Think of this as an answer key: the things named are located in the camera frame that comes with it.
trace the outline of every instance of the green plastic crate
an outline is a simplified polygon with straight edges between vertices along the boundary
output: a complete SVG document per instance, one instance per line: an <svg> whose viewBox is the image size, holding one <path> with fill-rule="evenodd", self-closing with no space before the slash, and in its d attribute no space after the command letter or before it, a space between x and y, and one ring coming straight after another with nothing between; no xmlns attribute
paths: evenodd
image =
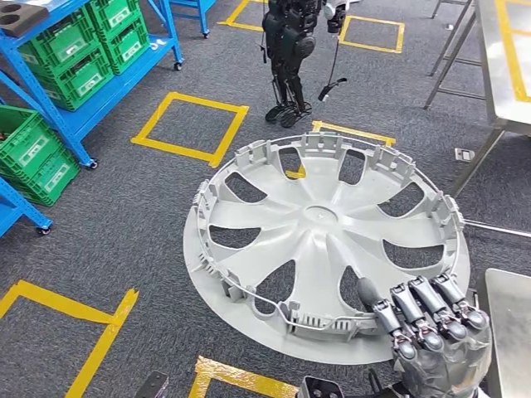
<svg viewBox="0 0 531 398"><path fill-rule="evenodd" d="M54 80L39 77L42 88L56 105L76 110L113 77L102 46Z"/></svg>
<svg viewBox="0 0 531 398"><path fill-rule="evenodd" d="M110 41L142 16L138 0L91 0L86 7L101 41Z"/></svg>
<svg viewBox="0 0 531 398"><path fill-rule="evenodd" d="M79 166L67 149L60 149L43 164L29 182L8 181L29 201L52 206L79 172Z"/></svg>
<svg viewBox="0 0 531 398"><path fill-rule="evenodd" d="M144 18L140 17L103 44L113 72L120 75L149 48L148 31Z"/></svg>
<svg viewBox="0 0 531 398"><path fill-rule="evenodd" d="M97 47L88 12L82 7L19 48L36 75L52 79L79 62Z"/></svg>
<svg viewBox="0 0 531 398"><path fill-rule="evenodd" d="M60 140L33 110L0 106L0 174L20 182L31 180L59 148Z"/></svg>

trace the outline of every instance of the humanoid robot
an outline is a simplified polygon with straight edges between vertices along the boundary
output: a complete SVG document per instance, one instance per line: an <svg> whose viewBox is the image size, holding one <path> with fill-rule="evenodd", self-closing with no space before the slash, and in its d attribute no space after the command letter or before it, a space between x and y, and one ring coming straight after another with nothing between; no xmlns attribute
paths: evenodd
<svg viewBox="0 0 531 398"><path fill-rule="evenodd" d="M469 304L452 276L399 284L390 290L392 302L379 297L369 279L360 279L357 291L390 335L394 368L402 374L401 383L371 397L489 398L479 387L491 360L489 317ZM297 396L315 397L353 398L314 377L305 378Z"/></svg>
<svg viewBox="0 0 531 398"><path fill-rule="evenodd" d="M339 34L350 3L360 1L269 0L269 11L262 21L266 38L265 48L262 50L264 62L266 55L271 61L276 105L267 112L265 120L275 123L279 119L282 127L289 128L310 114L312 107L304 101L298 70L302 60L315 48L313 28L316 26L319 13L323 7L328 31ZM325 100L329 91L343 81L346 79L329 81L321 91L320 100Z"/></svg>

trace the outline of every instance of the hubcap center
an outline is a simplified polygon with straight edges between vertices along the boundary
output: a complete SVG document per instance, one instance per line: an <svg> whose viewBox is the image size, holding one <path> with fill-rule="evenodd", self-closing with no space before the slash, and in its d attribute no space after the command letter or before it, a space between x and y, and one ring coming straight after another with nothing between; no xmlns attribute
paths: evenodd
<svg viewBox="0 0 531 398"><path fill-rule="evenodd" d="M304 210L304 216L318 224L331 225L338 221L338 216L324 206L309 206Z"/></svg>

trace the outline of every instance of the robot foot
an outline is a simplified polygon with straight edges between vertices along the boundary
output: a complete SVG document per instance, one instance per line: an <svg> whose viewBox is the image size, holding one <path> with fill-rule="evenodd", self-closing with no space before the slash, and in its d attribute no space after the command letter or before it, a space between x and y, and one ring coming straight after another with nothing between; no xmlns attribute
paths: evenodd
<svg viewBox="0 0 531 398"><path fill-rule="evenodd" d="M307 102L304 103L304 110L302 112L298 112L298 110L294 106L291 109L286 110L282 114L280 117L280 125L285 129L289 129L290 127L293 127L299 120L311 113L312 105L308 104Z"/></svg>
<svg viewBox="0 0 531 398"><path fill-rule="evenodd" d="M282 114L287 110L293 109L294 107L295 104L292 102L289 102L287 104L278 104L265 114L265 121L267 123L276 123L276 121L282 116Z"/></svg>

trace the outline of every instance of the stainless steel table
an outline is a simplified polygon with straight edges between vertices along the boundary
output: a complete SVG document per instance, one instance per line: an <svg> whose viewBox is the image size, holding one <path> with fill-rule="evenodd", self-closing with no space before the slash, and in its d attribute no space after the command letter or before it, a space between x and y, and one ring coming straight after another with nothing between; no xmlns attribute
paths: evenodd
<svg viewBox="0 0 531 398"><path fill-rule="evenodd" d="M450 195L458 196L502 138L505 131L531 134L531 0L474 0L474 10L456 41L437 82L431 91L424 109L428 109L437 93L465 96L486 100L492 132L476 156L459 175ZM467 9L459 16L461 22ZM479 21L485 97L449 90L441 87L449 68L458 61L457 56L476 20ZM440 56L442 59L449 47L450 36ZM468 224L495 231L531 237L531 233L489 226L481 222Z"/></svg>
<svg viewBox="0 0 531 398"><path fill-rule="evenodd" d="M491 398L531 394L531 278L487 269L478 286L480 305L492 326L492 363L487 375Z"/></svg>

